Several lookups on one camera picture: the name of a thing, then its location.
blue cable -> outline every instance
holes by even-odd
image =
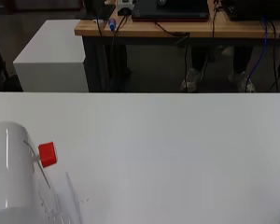
[[[264,27],[265,27],[265,39],[264,39],[264,45],[263,45],[262,53],[260,54],[258,62],[255,64],[252,72],[250,73],[248,79],[246,80],[245,92],[246,92],[246,87],[248,86],[249,80],[250,80],[250,78],[252,78],[254,72],[258,68],[259,63],[260,63],[261,59],[263,58],[263,56],[264,56],[264,54],[266,52],[267,46],[268,46],[268,22],[267,22],[266,19],[263,19],[263,23],[264,23]]]

metal table frame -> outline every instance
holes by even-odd
[[[111,45],[111,36],[83,36],[85,50],[85,73],[90,92],[109,90],[108,63],[105,54],[105,45]],[[115,45],[174,45],[180,37],[121,37],[115,38]],[[264,39],[258,38],[188,38],[179,44],[191,46],[263,46]],[[273,39],[268,41],[272,46]],[[275,40],[280,47],[280,38]]]

white container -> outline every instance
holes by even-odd
[[[13,62],[24,91],[88,92],[79,20],[46,21]]]
[[[70,223],[37,154],[22,126],[0,122],[0,224]]]

person's leg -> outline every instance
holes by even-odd
[[[237,85],[238,91],[255,91],[255,88],[251,81],[249,81],[246,86],[248,74],[245,72],[245,70],[250,62],[252,51],[253,47],[234,47],[233,72],[230,74],[229,80],[230,82]]]
[[[191,58],[192,58],[192,68],[198,72],[203,70],[207,53],[209,52],[210,47],[193,47]]]
[[[251,59],[253,47],[234,47],[233,70],[237,74],[243,73]]]
[[[196,91],[196,84],[203,78],[203,67],[205,64],[206,56],[209,51],[209,47],[193,47],[191,52],[192,67],[187,73],[187,83],[183,80],[181,84],[181,90],[187,89],[188,92]]]

laptop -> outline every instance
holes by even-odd
[[[167,0],[157,6],[156,0],[137,0],[133,21],[208,21],[207,0]]]
[[[231,21],[280,20],[280,0],[222,0]]]

